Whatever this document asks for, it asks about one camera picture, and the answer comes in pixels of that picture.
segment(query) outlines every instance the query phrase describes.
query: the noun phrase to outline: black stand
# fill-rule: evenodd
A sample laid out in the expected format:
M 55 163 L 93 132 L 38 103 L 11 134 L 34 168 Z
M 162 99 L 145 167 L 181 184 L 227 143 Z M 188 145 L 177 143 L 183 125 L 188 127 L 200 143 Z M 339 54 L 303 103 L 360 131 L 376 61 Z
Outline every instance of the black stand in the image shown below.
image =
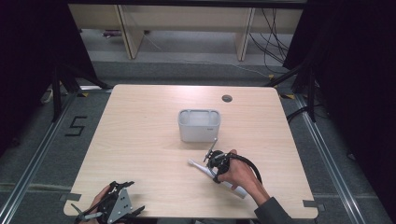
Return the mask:
M 315 76 L 320 68 L 320 64 L 325 59 L 329 47 L 332 45 L 332 37 L 338 30 L 338 24 L 341 22 L 341 19 L 344 18 L 345 11 L 343 10 L 343 5 L 344 0 L 341 0 L 338 6 L 336 6 L 334 13 L 320 29 L 304 61 L 291 69 L 288 73 L 264 85 L 264 87 L 274 87 L 290 77 L 297 75 L 291 87 L 292 91 L 301 92 L 305 86 L 308 88 L 307 106 L 299 109 L 299 113 L 304 111 L 308 112 L 313 122 L 316 122 L 314 113 Z
M 53 118 L 52 122 L 57 120 L 62 112 L 62 99 L 61 99 L 61 82 L 64 87 L 67 89 L 69 93 L 76 93 L 81 90 L 80 86 L 76 82 L 76 79 L 73 75 L 66 74 L 67 72 L 78 75 L 92 84 L 99 86 L 102 89 L 110 90 L 113 89 L 112 86 L 107 85 L 106 83 L 100 81 L 95 77 L 90 77 L 86 75 L 84 72 L 80 71 L 79 69 L 65 65 L 59 64 L 53 73 L 52 77 L 52 91 L 53 91 Z

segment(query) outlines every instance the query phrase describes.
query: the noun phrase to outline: floor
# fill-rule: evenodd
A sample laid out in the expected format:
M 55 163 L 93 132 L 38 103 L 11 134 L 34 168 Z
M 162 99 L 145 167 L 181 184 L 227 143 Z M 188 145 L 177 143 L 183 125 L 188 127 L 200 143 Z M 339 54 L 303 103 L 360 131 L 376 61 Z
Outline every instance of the floor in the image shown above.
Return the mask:
M 100 30 L 83 30 L 81 33 L 95 69 L 98 69 L 98 76 L 105 76 L 104 71 L 107 67 L 113 66 L 113 63 L 120 63 L 117 65 L 121 66 L 120 73 L 125 70 L 122 69 L 123 66 L 135 66 L 141 63 L 158 64 L 156 66 L 159 69 L 168 69 L 168 64 L 183 63 L 188 67 L 196 66 L 197 68 L 200 65 L 215 65 L 223 70 L 230 69 L 230 72 L 241 70 L 264 77 L 268 77 L 268 70 L 263 68 L 264 64 L 268 66 L 267 69 L 281 66 L 278 60 L 264 55 L 251 39 L 247 46 L 245 60 L 238 62 L 232 34 L 152 31 L 146 34 L 136 59 L 130 60 L 121 37 L 106 38 L 102 36 L 102 33 L 103 31 Z M 263 46 L 266 45 L 259 34 L 253 34 L 253 37 Z M 292 35 L 280 35 L 278 38 L 288 46 Z M 277 47 L 269 45 L 268 49 L 278 58 L 282 58 L 282 54 Z M 147 69 L 140 71 L 138 70 L 139 67 L 134 69 L 134 71 L 142 74 L 147 73 L 149 76 Z M 277 68 L 274 72 L 284 72 L 284 69 Z M 280 85 L 280 89 L 287 86 L 287 84 Z M 286 88 L 281 90 L 290 93 Z M 95 125 L 97 125 L 101 116 L 100 110 L 103 111 L 106 106 L 108 96 L 109 94 L 91 94 L 89 101 L 84 97 L 74 99 L 70 103 L 70 108 L 68 110 L 66 108 L 67 116 L 64 118 L 64 123 L 61 124 L 62 127 L 56 133 L 56 135 L 62 136 L 62 139 L 51 140 L 50 136 L 46 136 L 47 129 L 51 128 L 52 125 L 50 119 L 48 119 L 51 117 L 51 104 L 44 104 L 37 109 L 31 122 L 20 135 L 20 138 L 24 141 L 21 142 L 20 146 L 10 149 L 0 159 L 0 204 L 4 205 L 16 183 L 21 181 L 21 176 L 23 176 L 29 162 L 35 157 L 36 149 L 42 147 L 42 139 L 49 139 L 51 150 L 46 152 L 45 159 L 39 162 L 39 171 L 34 174 L 32 182 L 28 183 L 29 188 L 25 196 L 20 202 L 17 202 L 20 203 L 19 208 L 10 212 L 10 215 L 14 216 L 10 223 L 44 223 L 49 222 L 49 219 L 51 222 L 57 222 L 55 220 L 58 220 L 58 218 L 59 222 L 57 223 L 72 222 L 73 218 L 64 217 L 63 202 L 59 200 L 62 195 L 70 191 L 70 186 L 74 182 L 73 175 L 69 174 L 71 171 L 64 169 L 64 167 L 70 162 L 82 162 L 85 151 L 78 151 L 77 148 L 88 147 L 90 137 L 94 134 Z M 285 114 L 288 115 L 297 110 L 299 103 L 304 103 L 304 99 L 282 98 L 281 102 Z M 99 112 L 89 109 L 93 107 L 99 108 Z M 346 156 L 347 146 L 344 144 L 342 136 L 337 134 L 336 127 L 331 123 L 325 109 L 319 108 L 316 113 L 318 121 L 315 126 L 320 131 L 322 139 L 325 139 L 324 149 L 319 149 L 320 141 L 318 143 L 313 138 L 312 130 L 307 128 L 312 124 L 309 123 L 306 116 L 296 117 L 290 123 L 290 129 L 299 150 L 308 182 L 320 208 L 319 216 L 315 221 L 296 220 L 296 222 L 391 223 L 359 166 Z M 66 126 L 73 121 L 75 116 L 81 114 L 89 114 L 87 118 L 89 122 L 84 129 L 86 137 L 83 140 L 78 140 L 78 142 L 73 142 L 71 138 L 65 137 L 70 132 L 70 129 Z M 23 152 L 18 151 L 18 148 L 23 148 Z M 326 158 L 326 148 L 329 149 L 330 156 L 336 164 L 335 168 L 329 168 L 324 160 Z M 347 209 L 347 205 L 350 202 L 347 202 L 343 195 L 340 195 L 340 187 L 337 187 L 337 183 L 329 171 L 338 172 L 337 174 L 341 175 L 342 182 L 346 186 L 346 192 L 351 194 L 353 203 L 358 204 L 358 212 L 362 213 L 363 220 L 354 219 L 348 212 L 350 210 Z

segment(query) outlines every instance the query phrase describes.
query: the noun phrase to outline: table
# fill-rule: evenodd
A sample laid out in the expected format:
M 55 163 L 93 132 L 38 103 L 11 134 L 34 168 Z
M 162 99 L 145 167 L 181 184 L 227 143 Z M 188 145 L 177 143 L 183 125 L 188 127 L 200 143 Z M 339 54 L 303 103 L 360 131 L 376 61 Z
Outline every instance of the table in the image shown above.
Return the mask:
M 232 96 L 230 103 L 223 95 Z M 215 149 L 238 150 L 261 171 L 262 181 L 293 218 L 315 218 L 303 166 L 276 90 L 259 87 L 118 85 L 107 102 L 64 212 L 86 209 L 112 181 L 128 188 L 141 217 L 254 218 L 257 205 L 218 185 L 188 159 L 201 164 L 211 143 L 184 143 L 177 124 L 182 109 L 216 109 L 221 114 Z

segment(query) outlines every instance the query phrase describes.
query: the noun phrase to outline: gray carpet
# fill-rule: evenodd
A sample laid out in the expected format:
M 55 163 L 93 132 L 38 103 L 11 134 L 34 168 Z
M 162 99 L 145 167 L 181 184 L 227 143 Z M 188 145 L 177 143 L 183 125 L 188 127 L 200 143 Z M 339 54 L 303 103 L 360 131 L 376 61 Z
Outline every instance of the gray carpet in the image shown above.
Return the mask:
M 264 66 L 243 66 L 260 71 L 263 75 L 249 72 L 230 65 L 179 64 L 179 63 L 93 63 L 97 76 L 107 84 L 164 84 L 164 85 L 228 85 L 261 86 L 268 82 L 269 71 Z M 277 72 L 285 72 L 281 67 L 270 67 Z M 79 80 L 81 85 L 89 85 Z M 281 83 L 277 90 L 290 93 L 292 78 Z M 71 223 L 73 218 L 63 214 L 64 203 L 60 195 L 68 192 L 77 176 L 79 166 L 91 142 L 99 119 L 106 106 L 109 93 L 90 93 L 78 97 L 69 108 L 64 121 L 56 133 L 46 158 L 43 160 L 31 187 L 11 223 Z M 295 100 L 281 99 L 285 116 L 297 110 Z M 51 120 L 51 105 L 37 109 L 32 121 L 21 134 L 21 145 L 10 148 L 0 159 L 0 203 L 10 193 L 12 184 L 18 181 L 27 162 L 33 156 Z M 342 175 L 363 211 L 367 223 L 391 223 L 375 193 L 356 162 L 346 157 L 347 146 L 339 136 L 331 119 L 327 118 L 323 107 L 316 109 L 318 126 L 332 151 Z M 76 125 L 85 126 L 80 136 L 66 136 L 78 133 L 71 129 L 75 116 Z M 315 200 L 323 204 L 317 223 L 350 223 L 345 207 L 327 173 L 311 134 L 302 116 L 296 117 L 290 129 L 299 151 L 304 170 Z M 314 220 L 296 220 L 297 223 L 315 223 Z

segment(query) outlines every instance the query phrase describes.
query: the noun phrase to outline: person's right hand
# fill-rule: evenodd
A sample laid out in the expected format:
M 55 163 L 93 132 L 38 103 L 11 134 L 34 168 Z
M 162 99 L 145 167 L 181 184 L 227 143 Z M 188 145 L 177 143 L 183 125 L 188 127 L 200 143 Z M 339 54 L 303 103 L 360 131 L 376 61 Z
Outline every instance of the person's right hand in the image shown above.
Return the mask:
M 237 155 L 235 149 L 231 150 L 230 153 Z M 232 189 L 236 189 L 238 186 L 242 187 L 250 194 L 257 205 L 265 203 L 270 198 L 251 168 L 240 160 L 230 159 L 230 169 L 227 173 L 219 175 L 218 180 L 230 182 L 233 184 Z

